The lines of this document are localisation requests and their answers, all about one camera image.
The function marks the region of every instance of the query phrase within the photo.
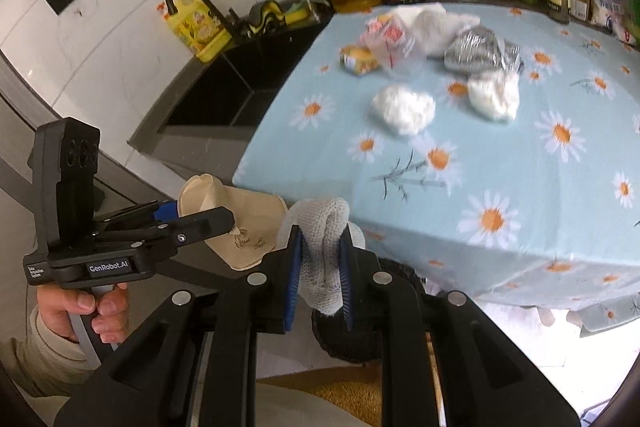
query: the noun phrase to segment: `sleeve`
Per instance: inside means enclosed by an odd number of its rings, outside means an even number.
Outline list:
[[[12,380],[33,397],[69,396],[91,370],[79,344],[46,327],[36,306],[27,339],[0,343],[0,361]]]

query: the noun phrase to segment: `table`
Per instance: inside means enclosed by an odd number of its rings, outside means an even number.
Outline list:
[[[425,60],[411,85],[433,96],[436,117],[418,136],[395,136],[369,112],[391,79],[338,63],[386,9],[337,15],[274,100],[234,183],[290,202],[344,198],[369,250],[473,298],[581,310],[591,330],[635,318],[640,54],[540,13],[444,6],[522,47],[513,123],[479,116],[465,78]]]

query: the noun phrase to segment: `black sink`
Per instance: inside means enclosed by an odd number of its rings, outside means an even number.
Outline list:
[[[174,108],[167,124],[257,127],[327,23],[289,26],[224,51]]]

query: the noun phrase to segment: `yellow package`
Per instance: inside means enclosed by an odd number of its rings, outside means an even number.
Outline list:
[[[340,63],[354,74],[366,74],[380,67],[369,49],[357,44],[350,44],[340,50]]]
[[[231,40],[220,19],[201,0],[176,0],[178,13],[166,17],[171,31],[202,62],[212,60]]]

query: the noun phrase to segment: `metal bolt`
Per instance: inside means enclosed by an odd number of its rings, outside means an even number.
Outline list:
[[[466,295],[462,292],[451,292],[447,296],[447,300],[454,306],[463,306],[466,304]]]
[[[191,300],[191,294],[185,290],[180,290],[171,296],[171,302],[176,306],[184,306]]]
[[[394,278],[388,272],[375,272],[373,274],[373,282],[376,284],[389,284]]]
[[[251,286],[262,286],[267,282],[267,276],[262,272],[251,273],[247,276],[246,281]]]

